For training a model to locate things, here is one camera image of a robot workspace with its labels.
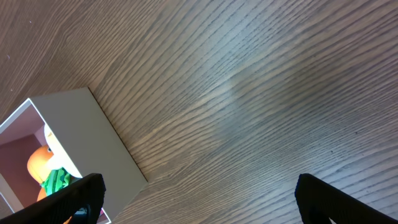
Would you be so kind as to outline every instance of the box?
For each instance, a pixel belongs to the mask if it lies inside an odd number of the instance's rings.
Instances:
[[[27,99],[0,126],[0,193],[11,211],[34,203],[41,186],[27,171],[30,155],[47,144],[76,177],[100,173],[103,215],[111,223],[147,184],[88,88]]]

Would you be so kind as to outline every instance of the black object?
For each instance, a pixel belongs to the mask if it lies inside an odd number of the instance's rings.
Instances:
[[[29,207],[0,220],[0,224],[95,224],[104,204],[101,174],[90,174]]]
[[[304,224],[398,224],[398,221],[365,205],[311,174],[298,178],[296,201]]]

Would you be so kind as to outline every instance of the wooden table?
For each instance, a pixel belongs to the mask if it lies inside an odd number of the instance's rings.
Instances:
[[[300,223],[304,172],[398,218],[397,56],[397,1],[6,0],[0,119],[89,86],[150,182],[116,223]]]

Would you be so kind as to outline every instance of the green object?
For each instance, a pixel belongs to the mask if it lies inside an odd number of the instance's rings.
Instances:
[[[70,184],[70,174],[64,169],[52,170],[42,187],[47,196],[63,189]]]

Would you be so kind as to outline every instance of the cardboard box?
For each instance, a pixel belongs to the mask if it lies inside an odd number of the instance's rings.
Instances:
[[[103,175],[101,223],[110,223],[147,184],[88,88],[27,99],[0,126],[0,193],[13,212],[32,204],[41,186],[27,171],[29,156],[47,144],[45,124],[60,147],[51,148],[74,175]]]

